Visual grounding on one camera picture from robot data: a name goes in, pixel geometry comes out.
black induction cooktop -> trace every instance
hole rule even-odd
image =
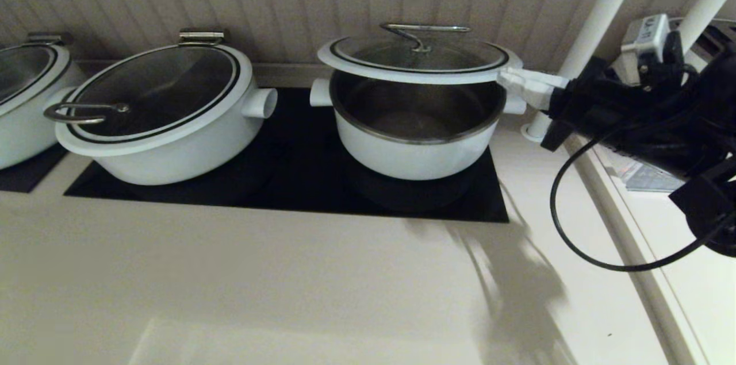
[[[66,155],[59,144],[15,166],[0,170],[0,190],[30,193]]]
[[[122,182],[90,164],[65,195],[239,208],[508,222],[491,153],[430,181],[376,173],[342,147],[332,108],[309,91],[279,90],[278,107],[249,147],[207,174],[169,185]]]

black cable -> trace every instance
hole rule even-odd
[[[647,271],[652,270],[655,268],[660,268],[662,266],[667,266],[670,263],[673,263],[675,261],[678,261],[679,259],[691,254],[694,250],[701,247],[701,245],[706,244],[708,241],[713,239],[718,232],[720,232],[723,228],[728,226],[729,224],[733,223],[734,219],[736,218],[736,214],[729,213],[728,215],[724,216],[718,224],[713,227],[711,231],[708,232],[705,236],[700,237],[699,239],[696,239],[694,242],[691,242],[690,244],[686,245],[682,249],[678,250],[677,252],[674,252],[672,255],[669,255],[665,258],[662,258],[660,260],[656,260],[651,263],[644,263],[644,264],[636,264],[636,265],[630,265],[630,266],[620,266],[615,264],[609,264],[605,263],[599,260],[596,260],[592,258],[591,256],[583,253],[582,250],[578,249],[578,247],[573,244],[572,241],[568,238],[568,235],[565,234],[565,231],[562,230],[562,226],[560,226],[559,218],[557,217],[557,189],[559,188],[560,181],[562,181],[562,176],[567,172],[568,168],[575,163],[575,161],[580,158],[584,153],[586,153],[588,150],[590,150],[592,147],[594,147],[597,143],[601,142],[607,137],[610,137],[611,135],[618,132],[623,126],[625,126],[629,121],[631,121],[634,117],[625,119],[621,122],[619,122],[617,125],[615,125],[611,130],[604,132],[604,134],[599,135],[597,137],[594,137],[591,139],[590,142],[585,144],[582,148],[580,148],[578,151],[576,151],[573,155],[568,158],[567,161],[565,161],[565,164],[563,164],[562,168],[560,168],[560,171],[557,173],[557,176],[554,179],[554,182],[552,183],[552,191],[550,192],[550,211],[552,212],[552,222],[554,223],[555,229],[557,229],[557,232],[559,233],[559,236],[562,238],[562,241],[565,242],[565,244],[570,247],[570,250],[575,252],[576,255],[583,258],[586,262],[592,263],[598,267],[601,268],[607,268],[609,270],[613,271]]]

pot handle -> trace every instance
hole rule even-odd
[[[518,95],[507,93],[507,104],[504,106],[505,114],[524,114],[526,112],[526,102]]]
[[[112,109],[118,113],[128,113],[131,107],[127,103],[76,103],[76,102],[60,102],[54,103],[44,110],[44,116],[48,119],[62,124],[100,124],[105,122],[106,117],[103,114],[95,116],[68,116],[68,114],[60,113],[61,109]]]
[[[329,79],[318,78],[312,82],[309,104],[311,106],[332,106],[332,100],[329,98]]]
[[[278,92],[274,88],[250,90],[245,95],[240,113],[247,118],[268,118],[274,113]]]

metal bracket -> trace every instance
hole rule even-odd
[[[228,40],[228,29],[186,28],[179,30],[179,45],[216,46]]]
[[[30,32],[26,43],[21,46],[71,45],[74,38],[67,32]]]

white pipe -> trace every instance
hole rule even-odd
[[[570,48],[565,62],[559,70],[559,75],[567,79],[575,79],[581,74],[583,68],[596,51],[605,31],[608,30],[613,17],[623,0],[596,0],[591,13],[583,24],[578,37]],[[525,136],[531,140],[541,141],[547,133],[551,119],[542,113],[536,113],[534,120],[523,129]]]
[[[688,11],[678,28],[683,40],[683,52],[688,53],[692,44],[700,37],[706,26],[713,20],[726,0],[697,0]]]

